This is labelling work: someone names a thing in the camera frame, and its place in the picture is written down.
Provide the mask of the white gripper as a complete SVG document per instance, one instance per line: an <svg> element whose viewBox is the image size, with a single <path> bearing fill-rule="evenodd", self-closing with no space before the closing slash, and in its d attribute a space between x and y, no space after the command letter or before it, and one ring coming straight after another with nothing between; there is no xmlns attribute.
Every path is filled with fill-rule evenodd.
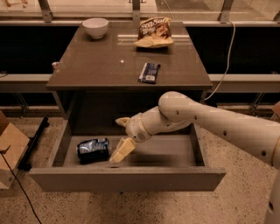
<svg viewBox="0 0 280 224"><path fill-rule="evenodd" d="M151 138L142 121L142 113L129 117L117 118L115 122L125 128L127 138L122 138L111 155L110 163L119 163L128 156L135 148L136 143L142 143Z"/></svg>

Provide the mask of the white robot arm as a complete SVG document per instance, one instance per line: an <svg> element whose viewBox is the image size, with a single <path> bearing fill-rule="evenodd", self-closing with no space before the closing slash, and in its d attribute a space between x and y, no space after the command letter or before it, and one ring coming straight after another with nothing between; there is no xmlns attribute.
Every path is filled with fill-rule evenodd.
<svg viewBox="0 0 280 224"><path fill-rule="evenodd" d="M125 128L110 157L119 163L138 143L158 133L173 132L194 123L233 144L265 164L280 169L280 123L198 103L179 92L166 92L156 107L115 122Z"/></svg>

